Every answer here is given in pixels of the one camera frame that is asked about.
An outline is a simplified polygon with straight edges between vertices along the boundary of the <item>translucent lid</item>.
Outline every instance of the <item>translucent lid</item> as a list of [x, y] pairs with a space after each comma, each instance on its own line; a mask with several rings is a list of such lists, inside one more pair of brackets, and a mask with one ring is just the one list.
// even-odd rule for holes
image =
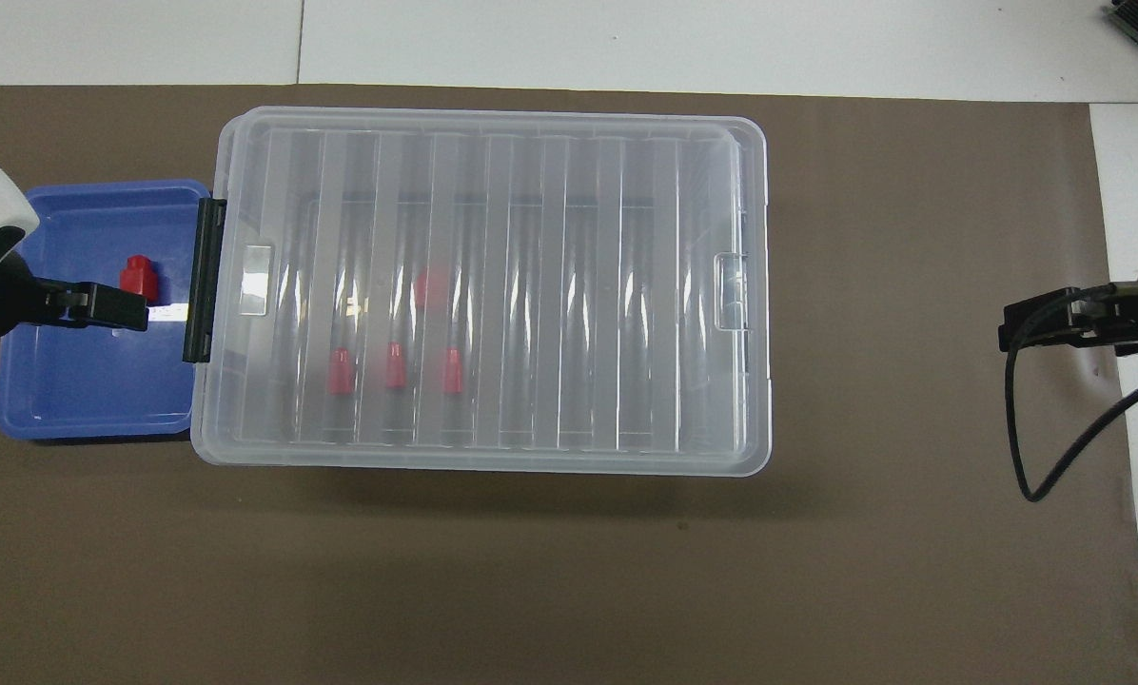
[[770, 447], [764, 133], [262, 107], [192, 443], [216, 463], [747, 476]]

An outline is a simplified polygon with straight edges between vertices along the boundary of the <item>white table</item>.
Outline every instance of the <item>white table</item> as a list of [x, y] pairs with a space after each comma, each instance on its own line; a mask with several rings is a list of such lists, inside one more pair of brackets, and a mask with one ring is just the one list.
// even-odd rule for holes
[[[1138, 48], [1100, 0], [0, 1], [0, 84], [399, 83], [1095, 102], [1138, 274]], [[1120, 365], [1138, 386], [1138, 358]], [[1138, 407], [1129, 416], [1138, 517]]]

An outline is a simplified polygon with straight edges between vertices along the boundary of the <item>plastic latch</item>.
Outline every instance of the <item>plastic latch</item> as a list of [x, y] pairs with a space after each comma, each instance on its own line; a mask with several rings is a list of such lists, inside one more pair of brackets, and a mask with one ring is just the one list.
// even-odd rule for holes
[[747, 255], [717, 255], [716, 324], [721, 330], [747, 330]]
[[185, 363], [208, 363], [213, 342], [213, 303], [217, 296], [217, 261], [226, 200], [203, 198], [196, 207], [196, 244], [189, 283], [189, 316], [184, 325]]

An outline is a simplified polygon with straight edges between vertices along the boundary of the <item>clear plastic container lid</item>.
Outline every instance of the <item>clear plastic container lid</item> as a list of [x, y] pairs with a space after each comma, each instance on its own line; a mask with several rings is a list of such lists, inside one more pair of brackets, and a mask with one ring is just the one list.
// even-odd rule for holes
[[764, 133], [262, 107], [192, 443], [216, 463], [747, 476], [768, 461]]

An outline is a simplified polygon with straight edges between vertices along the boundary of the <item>storage box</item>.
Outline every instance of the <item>storage box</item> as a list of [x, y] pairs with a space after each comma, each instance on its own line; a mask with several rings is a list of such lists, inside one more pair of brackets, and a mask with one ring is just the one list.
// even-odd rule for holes
[[770, 447], [747, 119], [262, 107], [192, 443], [238, 464], [747, 476]]

